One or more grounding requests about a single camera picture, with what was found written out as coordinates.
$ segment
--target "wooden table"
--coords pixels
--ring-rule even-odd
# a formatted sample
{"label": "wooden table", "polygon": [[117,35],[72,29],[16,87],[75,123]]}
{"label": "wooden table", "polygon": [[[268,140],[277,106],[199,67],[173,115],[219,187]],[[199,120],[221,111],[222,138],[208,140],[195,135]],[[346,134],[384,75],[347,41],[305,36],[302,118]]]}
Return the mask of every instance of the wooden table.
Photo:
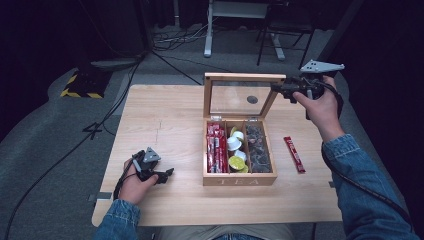
{"label": "wooden table", "polygon": [[[141,226],[341,221],[321,139],[300,104],[279,95],[266,125],[278,169],[272,186],[203,186],[203,86],[134,85],[129,91],[100,192],[113,192],[124,161],[152,147],[175,168],[166,184],[150,189],[140,204]],[[306,169],[298,174],[283,137],[291,136]],[[98,200],[98,226],[112,199]]]}

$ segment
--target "wooden box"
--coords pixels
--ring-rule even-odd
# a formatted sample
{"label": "wooden box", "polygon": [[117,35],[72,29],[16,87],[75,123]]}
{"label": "wooden box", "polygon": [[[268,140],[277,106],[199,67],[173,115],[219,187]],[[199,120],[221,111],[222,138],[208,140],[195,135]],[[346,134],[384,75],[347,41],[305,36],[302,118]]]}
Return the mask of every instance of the wooden box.
{"label": "wooden box", "polygon": [[[205,73],[204,186],[269,186],[274,183],[278,174],[265,116],[278,94],[271,91],[271,83],[281,83],[285,77],[282,74]],[[215,155],[215,144],[219,141],[213,142],[217,138],[211,138],[211,125],[224,130],[225,140],[235,129],[244,134],[238,149],[247,156],[243,170],[236,171],[229,166],[233,151],[226,149],[222,159]]]}

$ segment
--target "person's right hand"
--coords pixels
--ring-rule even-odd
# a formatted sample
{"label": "person's right hand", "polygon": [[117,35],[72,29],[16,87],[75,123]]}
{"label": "person's right hand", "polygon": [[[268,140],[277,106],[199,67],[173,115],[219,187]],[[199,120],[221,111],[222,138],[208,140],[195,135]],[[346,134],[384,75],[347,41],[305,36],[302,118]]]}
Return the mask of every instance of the person's right hand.
{"label": "person's right hand", "polygon": [[[324,76],[324,82],[336,87],[334,79],[331,77]],[[316,100],[309,99],[300,92],[294,92],[293,97],[305,107],[324,142],[345,134],[337,115],[336,97],[329,89],[326,88],[324,94]]]}

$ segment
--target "open lid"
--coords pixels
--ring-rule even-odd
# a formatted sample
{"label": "open lid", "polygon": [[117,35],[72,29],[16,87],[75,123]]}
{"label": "open lid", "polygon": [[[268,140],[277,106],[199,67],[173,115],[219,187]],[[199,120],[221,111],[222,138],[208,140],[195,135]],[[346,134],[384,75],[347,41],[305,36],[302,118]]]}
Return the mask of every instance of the open lid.
{"label": "open lid", "polygon": [[277,92],[271,83],[281,83],[283,74],[205,73],[203,117],[265,118]]}

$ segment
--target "person's left hand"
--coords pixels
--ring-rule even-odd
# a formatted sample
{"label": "person's left hand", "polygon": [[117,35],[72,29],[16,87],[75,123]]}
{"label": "person's left hand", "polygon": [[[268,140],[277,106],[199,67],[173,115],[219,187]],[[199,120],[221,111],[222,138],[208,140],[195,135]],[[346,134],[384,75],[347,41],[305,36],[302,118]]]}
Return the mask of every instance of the person's left hand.
{"label": "person's left hand", "polygon": [[[132,159],[125,161],[124,169],[127,167],[128,164],[131,163],[130,161],[132,161]],[[118,198],[130,202],[134,205],[138,205],[146,196],[146,193],[149,188],[156,184],[159,176],[153,175],[146,181],[142,182],[136,175],[133,175],[135,173],[135,166],[134,164],[132,164],[131,167],[128,169],[127,175],[125,176],[129,177],[125,179],[121,191],[119,192]]]}

